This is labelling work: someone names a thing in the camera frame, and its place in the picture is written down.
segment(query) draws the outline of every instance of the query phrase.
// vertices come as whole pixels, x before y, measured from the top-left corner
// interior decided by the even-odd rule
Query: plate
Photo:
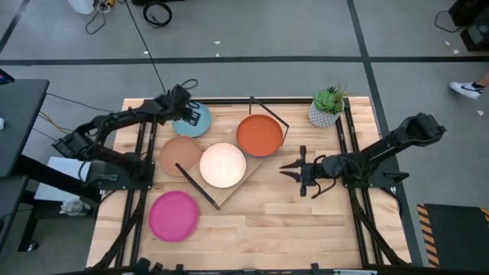
[[[214,144],[200,159],[200,173],[206,182],[217,188],[229,188],[239,183],[246,172],[243,153],[231,144]]]
[[[192,108],[193,112],[200,114],[197,125],[193,126],[190,125],[189,122],[179,119],[177,121],[172,121],[172,126],[175,133],[195,138],[204,134],[211,126],[211,112],[202,103],[191,102],[187,105]]]
[[[151,206],[150,229],[162,241],[178,242],[189,237],[199,221],[199,208],[191,196],[171,191]]]
[[[160,165],[163,171],[171,176],[182,176],[175,163],[188,171],[200,160],[201,156],[202,149],[196,140],[191,137],[178,136],[167,141],[161,148]]]
[[[244,152],[253,157],[266,157],[282,145],[282,128],[268,115],[250,115],[238,126],[236,139]]]

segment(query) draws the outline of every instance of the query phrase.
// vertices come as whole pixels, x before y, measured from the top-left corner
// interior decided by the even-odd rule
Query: black table
[[[0,217],[6,215],[0,229],[0,250],[21,202],[33,206],[19,246],[20,251],[29,250],[37,224],[34,193],[25,189],[29,179],[47,183],[93,202],[100,200],[97,189],[80,189],[81,182],[78,179],[21,154],[48,86],[49,81],[45,79],[18,79],[14,83],[0,86],[0,118],[5,120],[5,128],[0,131]]]

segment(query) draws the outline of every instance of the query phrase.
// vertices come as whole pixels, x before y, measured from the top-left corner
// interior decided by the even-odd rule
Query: light blue plate
[[[175,133],[184,135],[187,137],[195,138],[204,134],[207,129],[211,126],[211,112],[207,109],[204,104],[198,102],[191,102],[187,106],[192,108],[194,113],[200,114],[199,121],[197,125],[192,126],[189,122],[183,119],[173,121],[172,126]]]

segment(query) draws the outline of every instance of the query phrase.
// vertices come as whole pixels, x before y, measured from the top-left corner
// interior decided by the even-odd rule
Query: tan plate
[[[196,140],[186,136],[174,137],[161,148],[161,169],[171,176],[182,176],[175,163],[188,170],[200,160],[201,156],[202,149]]]

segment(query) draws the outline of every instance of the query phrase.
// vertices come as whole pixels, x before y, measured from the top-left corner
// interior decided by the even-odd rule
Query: gray floor
[[[449,8],[453,2],[355,0],[368,54],[371,57],[484,55],[469,53],[458,34],[447,34],[433,26],[436,12]],[[0,37],[21,1],[7,3],[0,4]],[[360,56],[346,1],[186,0],[170,3],[170,7],[173,21],[163,29],[147,26],[141,9],[131,7],[154,57]],[[66,1],[31,0],[0,52],[0,64],[6,60],[76,63],[147,58],[124,5],[116,5],[106,15],[107,25],[94,35],[85,33],[85,23],[91,16],[74,13]],[[440,24],[453,27],[447,16],[441,16]],[[477,113],[477,110],[489,112],[489,98],[483,95],[473,101],[447,89],[450,81],[478,78],[487,64],[373,63],[372,66],[390,128],[397,127],[408,115],[427,112],[448,129],[438,144],[424,149],[410,148],[398,157],[401,170],[411,174],[405,188],[412,213],[419,202],[489,207],[485,197],[489,190],[484,184],[489,173],[484,168],[489,159],[489,151],[485,149],[489,113],[483,116]],[[372,95],[360,59],[358,63],[323,60],[157,64],[157,68],[167,88],[197,78],[200,85],[193,90],[194,96],[312,95],[337,81],[348,84],[350,95]],[[48,79],[49,92],[53,94],[113,110],[120,108],[123,98],[160,93],[153,68],[147,64],[3,66],[2,69],[17,78]],[[67,128],[98,114],[52,97],[47,97],[42,109]],[[36,121],[35,128],[53,137],[60,136],[42,120]],[[24,153],[45,162],[49,156],[57,155],[50,143],[33,132]],[[35,232],[41,247],[22,254],[15,247],[27,216],[28,212],[18,214],[0,254],[2,274],[40,273],[40,267],[42,273],[50,274],[84,267],[94,221],[76,224],[42,221]],[[419,226],[417,222],[414,224],[422,245]]]

